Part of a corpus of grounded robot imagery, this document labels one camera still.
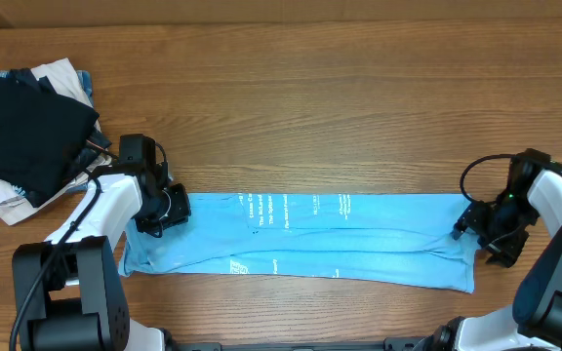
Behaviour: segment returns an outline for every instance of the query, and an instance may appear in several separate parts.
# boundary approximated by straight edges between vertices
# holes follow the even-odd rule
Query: black cable
[[[494,245],[495,243],[497,243],[498,241],[500,241],[500,240],[502,240],[502,239],[506,239],[506,238],[508,238],[509,236],[513,236],[513,235],[515,235],[516,233],[519,233],[520,230],[523,230],[527,225],[528,225],[528,223],[522,223],[522,224],[520,224],[520,225],[519,225],[517,228],[515,228],[513,231],[510,231],[510,232],[508,232],[508,233],[506,233],[506,234],[502,234],[502,235],[499,236],[498,238],[492,240],[492,242],[489,243],[489,244],[487,244],[487,245],[485,245],[484,248],[487,248],[488,246]]]
[[[106,149],[104,149],[102,147],[99,147],[99,146],[97,146],[97,145],[95,145],[95,144],[93,144],[93,143],[91,143],[87,140],[86,140],[86,147],[88,147],[89,149],[93,149],[93,150],[97,151],[98,153],[105,154],[105,155],[111,157],[114,160],[118,160],[118,156],[116,156],[115,154],[113,154],[113,153],[107,151]]]
[[[25,312],[27,311],[29,302],[31,301],[32,297],[34,297],[34,295],[36,294],[36,290],[38,289],[38,286],[40,285],[41,281],[45,277],[47,270],[51,267],[53,260],[56,259],[56,257],[60,254],[60,251],[66,244],[68,238],[70,238],[70,236],[75,232],[75,230],[77,230],[77,227],[84,220],[84,217],[86,217],[86,215],[90,212],[90,210],[99,200],[99,196],[101,194],[100,182],[96,178],[91,177],[91,174],[90,172],[88,172],[88,170],[82,170],[82,172],[87,174],[89,179],[91,179],[97,186],[97,191],[95,191],[95,196],[93,196],[93,198],[90,200],[90,203],[88,203],[88,206],[86,206],[86,208],[82,211],[82,213],[79,214],[79,216],[77,216],[77,219],[75,219],[70,223],[70,227],[68,228],[68,230],[64,233],[64,235],[62,235],[61,239],[56,244],[56,247],[51,251],[45,262],[42,264],[40,271],[38,272],[36,278],[34,279],[34,283],[29,289],[29,292],[27,292],[27,295],[25,296],[25,300],[23,301],[23,304],[20,306],[19,312],[17,313],[15,323],[13,324],[12,332],[10,333],[10,351],[17,350],[17,334],[19,334],[20,322],[22,321]]]
[[[162,147],[162,145],[160,145],[159,142],[155,141],[155,146],[157,146],[157,148],[160,149],[160,151],[162,151],[162,156],[164,156],[164,162],[166,161],[166,152],[164,151],[164,147]]]
[[[500,160],[500,159],[515,159],[515,160],[520,160],[520,161],[525,161],[525,162],[530,162],[536,166],[539,166],[545,170],[551,171],[557,175],[559,175],[560,177],[562,177],[562,171],[557,168],[552,166],[551,164],[546,164],[544,162],[538,161],[534,158],[531,157],[527,157],[527,156],[521,156],[521,155],[512,155],[512,154],[498,154],[498,155],[490,155],[490,156],[485,156],[485,157],[481,157],[478,160],[470,163],[465,170],[463,171],[463,173],[461,174],[461,179],[459,180],[459,188],[461,189],[461,193],[462,195],[465,197],[465,199],[469,200],[472,203],[479,203],[479,200],[475,200],[473,199],[471,196],[469,196],[469,194],[467,194],[467,192],[465,191],[465,187],[463,185],[464,181],[465,181],[465,176],[467,176],[467,174],[469,173],[469,171],[471,171],[471,169],[473,169],[474,167],[478,166],[479,164],[485,162],[485,161],[489,161],[489,160]],[[488,202],[487,204],[495,204],[496,201],[492,201],[492,202]]]

